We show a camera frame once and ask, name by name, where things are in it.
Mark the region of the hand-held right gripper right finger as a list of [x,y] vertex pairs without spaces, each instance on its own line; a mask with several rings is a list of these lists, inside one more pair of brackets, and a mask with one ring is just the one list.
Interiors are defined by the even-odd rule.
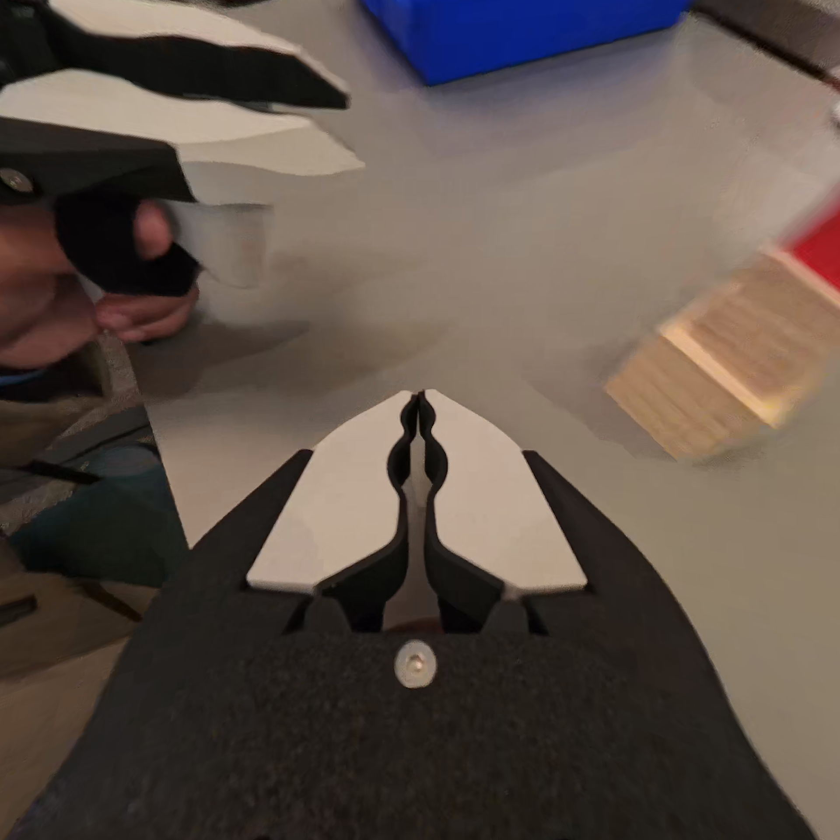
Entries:
[[481,627],[500,602],[583,592],[586,575],[524,451],[443,393],[417,398],[430,481],[425,571],[445,613]]

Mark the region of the large wooden cube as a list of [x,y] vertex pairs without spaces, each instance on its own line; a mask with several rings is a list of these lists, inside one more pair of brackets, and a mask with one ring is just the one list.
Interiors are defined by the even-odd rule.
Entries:
[[662,334],[641,342],[604,391],[676,460],[709,459],[770,428],[700,360]]

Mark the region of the person's left hand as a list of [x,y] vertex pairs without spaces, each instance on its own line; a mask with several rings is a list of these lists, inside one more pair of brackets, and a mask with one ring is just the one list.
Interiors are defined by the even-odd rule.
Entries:
[[1,211],[1,365],[47,368],[102,333],[124,343],[164,340],[188,323],[197,286],[180,298],[104,295],[92,301],[56,237],[51,210]]

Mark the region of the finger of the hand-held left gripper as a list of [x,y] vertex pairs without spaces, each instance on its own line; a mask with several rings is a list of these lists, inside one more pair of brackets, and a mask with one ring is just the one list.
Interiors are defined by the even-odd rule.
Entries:
[[2,2],[2,87],[63,70],[165,96],[346,110],[341,79],[301,48],[179,2]]
[[1,103],[4,118],[163,141],[196,200],[208,206],[267,206],[282,188],[364,168],[305,117],[170,98],[84,70],[17,82],[2,92]]

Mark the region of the medium wooden cube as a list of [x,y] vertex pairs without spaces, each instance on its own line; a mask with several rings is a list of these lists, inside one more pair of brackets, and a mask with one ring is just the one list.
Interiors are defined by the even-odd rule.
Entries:
[[838,356],[838,301],[838,289],[813,269],[769,248],[658,333],[761,424],[778,428]]

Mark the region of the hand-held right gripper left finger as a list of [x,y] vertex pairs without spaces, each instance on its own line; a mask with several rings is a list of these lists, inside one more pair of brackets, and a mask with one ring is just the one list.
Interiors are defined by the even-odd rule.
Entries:
[[248,588],[333,599],[354,631],[381,631],[408,568],[404,485],[416,430],[417,396],[401,391],[306,451]]

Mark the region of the blue plastic bin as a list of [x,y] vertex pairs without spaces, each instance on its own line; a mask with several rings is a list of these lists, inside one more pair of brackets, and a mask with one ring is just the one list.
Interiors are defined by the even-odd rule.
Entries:
[[361,1],[429,86],[671,28],[689,1]]

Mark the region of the red wooden cube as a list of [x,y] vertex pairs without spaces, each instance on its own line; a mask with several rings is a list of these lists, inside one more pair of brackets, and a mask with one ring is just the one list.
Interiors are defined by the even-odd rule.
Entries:
[[839,204],[806,220],[768,251],[772,262],[798,287],[839,309]]

